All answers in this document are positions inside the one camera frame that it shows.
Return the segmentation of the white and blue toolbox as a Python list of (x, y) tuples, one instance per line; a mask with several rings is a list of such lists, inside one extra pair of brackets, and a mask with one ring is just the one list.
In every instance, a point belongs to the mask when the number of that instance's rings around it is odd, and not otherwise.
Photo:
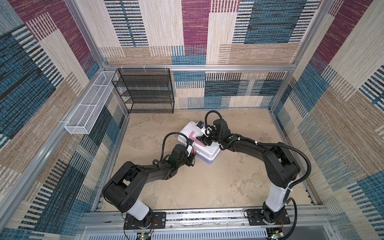
[(199, 137), (203, 135), (200, 129), (197, 127), (197, 123), (189, 122), (182, 130), (181, 133), (186, 135), (190, 140), (193, 141), (194, 153), (199, 158), (208, 164), (212, 164), (221, 152), (219, 144), (213, 142), (211, 146), (204, 146), (200, 141)]

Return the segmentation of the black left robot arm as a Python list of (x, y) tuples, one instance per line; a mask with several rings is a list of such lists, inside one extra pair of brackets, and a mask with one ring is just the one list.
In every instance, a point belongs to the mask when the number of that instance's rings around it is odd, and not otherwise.
[[(171, 154), (164, 155), (165, 143), (168, 137), (178, 135), (186, 140), (185, 144), (177, 144)], [(139, 199), (147, 183), (160, 180), (169, 180), (176, 175), (182, 166), (193, 167), (195, 156), (194, 141), (185, 134), (172, 132), (165, 136), (162, 145), (162, 154), (159, 160), (153, 160), (152, 165), (136, 165), (126, 162), (105, 184), (102, 195), (108, 203), (117, 208), (127, 217), (133, 217), (141, 228), (147, 228), (155, 220), (153, 210)]]

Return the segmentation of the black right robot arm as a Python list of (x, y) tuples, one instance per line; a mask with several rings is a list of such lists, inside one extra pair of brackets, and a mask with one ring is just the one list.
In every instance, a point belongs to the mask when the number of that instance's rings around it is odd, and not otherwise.
[(227, 122), (217, 111), (209, 111), (197, 127), (203, 133), (197, 139), (204, 146), (215, 142), (222, 151), (243, 153), (264, 163), (271, 185), (263, 203), (263, 221), (267, 225), (277, 222), (289, 202), (293, 187), (310, 176), (312, 165), (309, 158), (302, 151), (281, 142), (262, 143), (231, 133)]

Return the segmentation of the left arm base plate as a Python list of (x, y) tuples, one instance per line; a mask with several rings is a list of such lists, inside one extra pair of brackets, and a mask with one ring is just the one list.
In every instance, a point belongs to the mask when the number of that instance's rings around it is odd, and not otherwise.
[(166, 227), (167, 213), (150, 211), (141, 221), (130, 214), (126, 214), (124, 220), (124, 230), (164, 229)]

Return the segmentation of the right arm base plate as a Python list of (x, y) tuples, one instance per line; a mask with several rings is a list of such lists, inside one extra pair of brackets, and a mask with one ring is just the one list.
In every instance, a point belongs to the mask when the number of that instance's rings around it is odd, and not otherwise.
[(264, 209), (247, 209), (244, 215), (250, 226), (289, 225), (292, 220), (285, 208), (276, 213)]

